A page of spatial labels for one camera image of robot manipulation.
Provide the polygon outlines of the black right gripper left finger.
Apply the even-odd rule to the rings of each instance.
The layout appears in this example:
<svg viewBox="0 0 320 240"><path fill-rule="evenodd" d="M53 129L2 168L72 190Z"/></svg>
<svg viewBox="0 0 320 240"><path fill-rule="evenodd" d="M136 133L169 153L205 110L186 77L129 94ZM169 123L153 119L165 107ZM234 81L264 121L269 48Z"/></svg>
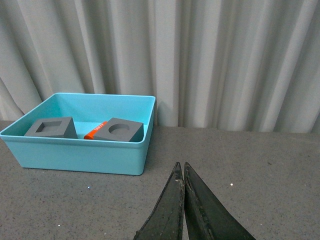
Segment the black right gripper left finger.
<svg viewBox="0 0 320 240"><path fill-rule="evenodd" d="M181 240L183 238L185 182L177 162L135 240Z"/></svg>

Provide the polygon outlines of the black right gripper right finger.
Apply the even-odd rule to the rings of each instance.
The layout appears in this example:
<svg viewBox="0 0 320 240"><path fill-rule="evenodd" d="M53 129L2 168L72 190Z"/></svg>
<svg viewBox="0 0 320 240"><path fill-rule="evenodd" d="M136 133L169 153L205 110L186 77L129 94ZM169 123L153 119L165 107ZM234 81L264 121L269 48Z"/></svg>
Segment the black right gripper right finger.
<svg viewBox="0 0 320 240"><path fill-rule="evenodd" d="M184 165L184 181L184 213L190 240L254 239L227 211L188 162Z"/></svg>

